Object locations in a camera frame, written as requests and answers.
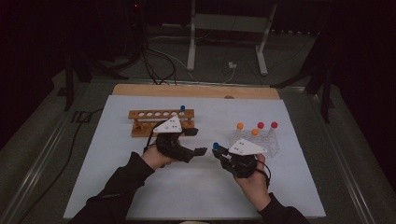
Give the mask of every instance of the person's left hand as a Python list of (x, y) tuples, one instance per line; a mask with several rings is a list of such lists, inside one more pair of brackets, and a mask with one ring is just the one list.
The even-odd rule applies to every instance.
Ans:
[(145, 153), (142, 155), (143, 161), (145, 161), (149, 167), (153, 170), (162, 167), (163, 165), (168, 165), (173, 161), (177, 161), (175, 159), (164, 156), (161, 152), (158, 151), (155, 145), (149, 147)]

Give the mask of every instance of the red cap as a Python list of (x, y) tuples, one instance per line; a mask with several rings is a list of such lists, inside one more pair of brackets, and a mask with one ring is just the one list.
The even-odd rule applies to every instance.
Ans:
[(258, 127), (259, 129), (263, 129), (263, 128), (264, 128), (264, 123), (263, 123), (263, 122), (259, 122), (259, 123), (257, 124), (257, 127)]
[(271, 128), (277, 128), (277, 123), (276, 122), (272, 122), (271, 123)]

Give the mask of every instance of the hand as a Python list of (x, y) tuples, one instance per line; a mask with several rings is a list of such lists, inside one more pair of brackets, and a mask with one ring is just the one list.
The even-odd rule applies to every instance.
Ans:
[[(257, 159), (257, 169), (264, 170), (265, 157), (262, 154), (256, 155)], [(268, 188), (266, 184), (266, 176), (260, 174), (259, 172), (254, 172), (248, 178), (238, 178), (233, 177), (241, 187), (245, 196), (250, 200), (250, 202), (256, 207), (258, 211), (264, 209), (269, 202), (271, 202), (271, 197), (268, 194)]]
[(142, 155), (143, 161), (145, 161), (149, 167), (153, 170), (162, 167), (163, 165), (168, 165), (173, 161), (177, 161), (175, 159), (165, 157), (161, 152), (158, 151), (155, 145), (149, 147), (145, 153)]

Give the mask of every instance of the person's right hand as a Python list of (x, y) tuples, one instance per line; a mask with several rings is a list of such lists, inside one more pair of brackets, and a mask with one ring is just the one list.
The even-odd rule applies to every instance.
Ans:
[[(264, 170), (265, 157), (262, 154), (256, 155), (257, 159), (257, 169)], [(271, 202), (271, 197), (268, 194), (268, 188), (266, 184), (266, 176), (259, 173), (254, 172), (248, 178), (238, 178), (236, 176), (233, 177), (238, 183), (239, 187), (241, 187), (245, 196), (250, 200), (250, 202), (256, 207), (258, 211), (264, 209), (269, 202)]]

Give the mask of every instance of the floor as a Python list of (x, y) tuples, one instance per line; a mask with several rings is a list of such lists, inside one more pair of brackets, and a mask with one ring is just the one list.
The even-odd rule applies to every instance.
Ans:
[[(263, 77), (254, 53), (254, 46), (260, 37), (202, 32), (198, 35), (201, 38), (198, 39), (195, 69), (188, 72), (185, 69), (188, 30), (173, 29), (177, 29), (176, 34), (173, 30), (167, 30), (150, 37), (151, 50), (146, 51), (146, 62), (139, 60), (120, 72), (128, 80), (116, 80), (97, 71), (93, 71), (95, 76), (91, 83), (80, 83), (75, 78), (76, 101), (69, 112), (64, 112), (64, 97), (57, 96), (59, 89), (64, 87), (64, 72), (55, 76), (54, 91), (0, 151), (1, 223), (67, 223), (63, 219), (64, 209), (96, 129), (100, 111), (84, 124), (76, 122), (75, 115), (80, 111), (92, 112), (103, 108), (107, 96), (118, 83), (152, 83), (146, 65), (152, 66), (159, 77), (157, 80), (172, 74), (174, 66), (178, 85), (268, 87), (298, 74), (315, 43), (314, 36), (270, 34), (264, 50), (269, 74)], [(157, 54), (154, 50), (171, 58), (173, 64), (163, 57), (154, 56)], [(229, 68), (228, 62), (235, 63), (235, 69)], [(332, 87), (331, 123), (326, 124), (318, 116), (320, 93), (304, 93), (308, 80), (309, 77), (279, 90), (279, 94), (287, 105), (293, 126), (299, 130), (299, 141), (328, 215), (311, 222), (394, 222), (394, 192), (373, 159), (339, 91)], [(174, 77), (163, 84), (174, 85)], [(58, 174), (59, 179), (51, 185)]]

